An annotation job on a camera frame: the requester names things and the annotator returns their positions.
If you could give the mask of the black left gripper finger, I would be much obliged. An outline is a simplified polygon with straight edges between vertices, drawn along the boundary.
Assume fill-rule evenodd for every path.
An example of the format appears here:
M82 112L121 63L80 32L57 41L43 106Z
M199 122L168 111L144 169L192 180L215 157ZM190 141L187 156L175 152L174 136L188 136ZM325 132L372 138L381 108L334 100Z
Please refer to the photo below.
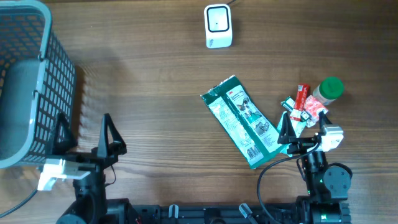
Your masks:
M51 154L65 154L76 146L77 140L70 129L65 114L59 113L51 131Z
M111 158L127 153L126 143L116 129L110 114L103 115L96 155Z

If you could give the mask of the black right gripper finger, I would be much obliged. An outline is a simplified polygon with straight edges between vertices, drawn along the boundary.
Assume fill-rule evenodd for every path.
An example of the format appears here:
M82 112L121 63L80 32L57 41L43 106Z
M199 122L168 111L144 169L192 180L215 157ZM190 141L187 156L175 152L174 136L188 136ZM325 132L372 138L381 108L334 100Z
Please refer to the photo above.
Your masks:
M279 132L279 137L277 140L278 144L290 144L297 141L297 136L295 134L290 116L286 113L282 115L282 127Z
M319 121L319 125L320 125L320 131L318 132L319 134L326 134L326 132L332 128L332 123L327 118L327 116L324 112L319 113L318 121Z

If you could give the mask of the light teal snack pouch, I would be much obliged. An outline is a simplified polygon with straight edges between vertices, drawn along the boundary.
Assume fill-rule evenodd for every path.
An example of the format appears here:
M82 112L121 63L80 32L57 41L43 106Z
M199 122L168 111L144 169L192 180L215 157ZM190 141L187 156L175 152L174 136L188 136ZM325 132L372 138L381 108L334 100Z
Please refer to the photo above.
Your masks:
M282 116L281 116L281 118L280 118L280 120L279 120L279 123L278 123L278 125L277 125L277 129L278 129L279 131L281 131L281 129L282 129L282 123L283 123L283 118L284 118L284 115L285 115L285 114L287 114L287 111L284 111L284 112L282 113ZM300 135L302 134L303 130L304 130L305 127L306 127L306 122L296 122L296 121L294 121L294 122L292 122L292 126L293 126L293 128L294 128L296 137L299 138ZM283 148L282 148L282 150L281 150L280 153L281 153L281 154L288 155L289 157L292 157L291 154L288 154L288 153L287 153L288 148L289 148L288 145L283 145Z

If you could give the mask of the red yogurt label sleeve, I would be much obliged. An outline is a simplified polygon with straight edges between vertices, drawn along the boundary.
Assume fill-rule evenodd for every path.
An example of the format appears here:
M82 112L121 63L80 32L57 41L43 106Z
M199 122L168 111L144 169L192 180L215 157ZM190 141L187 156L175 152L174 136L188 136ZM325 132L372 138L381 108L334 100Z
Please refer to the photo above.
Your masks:
M310 115L310 118L307 121L307 127L311 128L319 121L320 119L319 114L321 112L327 114L328 109L322 103L320 103L314 96L310 95L307 97L305 101L304 111Z

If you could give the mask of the yogurt bottle red label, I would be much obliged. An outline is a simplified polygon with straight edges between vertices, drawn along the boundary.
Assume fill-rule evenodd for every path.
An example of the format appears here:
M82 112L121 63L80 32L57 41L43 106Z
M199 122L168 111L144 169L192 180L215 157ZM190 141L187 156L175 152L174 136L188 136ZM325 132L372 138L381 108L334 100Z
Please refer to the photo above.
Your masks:
M313 91L313 96L323 105L329 105L344 92L343 82L336 77L324 79Z

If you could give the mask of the red chocolate bar packet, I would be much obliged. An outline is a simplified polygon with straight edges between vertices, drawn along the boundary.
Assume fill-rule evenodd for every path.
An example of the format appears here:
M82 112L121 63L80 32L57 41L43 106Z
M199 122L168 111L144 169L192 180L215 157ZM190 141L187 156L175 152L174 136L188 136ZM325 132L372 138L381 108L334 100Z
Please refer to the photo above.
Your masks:
M295 104L293 110L290 114L290 119L293 121L300 121L301 114L304 109L305 101L307 99L307 94L310 89L310 85L306 83L301 83L298 85L297 96L295 99Z

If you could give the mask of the large green 3M package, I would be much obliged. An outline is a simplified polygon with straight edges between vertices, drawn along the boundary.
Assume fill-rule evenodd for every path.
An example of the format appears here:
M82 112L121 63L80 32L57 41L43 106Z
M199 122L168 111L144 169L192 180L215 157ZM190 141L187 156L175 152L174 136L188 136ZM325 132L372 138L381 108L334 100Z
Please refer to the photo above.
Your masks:
M257 108L245 87L231 76L201 95L251 169L273 159L283 146L279 130Z

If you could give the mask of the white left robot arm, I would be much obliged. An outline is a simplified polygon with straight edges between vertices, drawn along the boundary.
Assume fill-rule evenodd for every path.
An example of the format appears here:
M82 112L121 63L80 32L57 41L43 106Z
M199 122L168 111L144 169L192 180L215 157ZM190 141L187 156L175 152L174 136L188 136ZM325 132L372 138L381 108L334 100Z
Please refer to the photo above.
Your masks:
M75 201L57 223L138 223L139 214L127 198L107 199L104 170L127 152L126 143L109 114L104 114L98 146L88 152L71 152L77 140L63 113L59 113L45 146L38 189L51 190L57 179L71 179Z

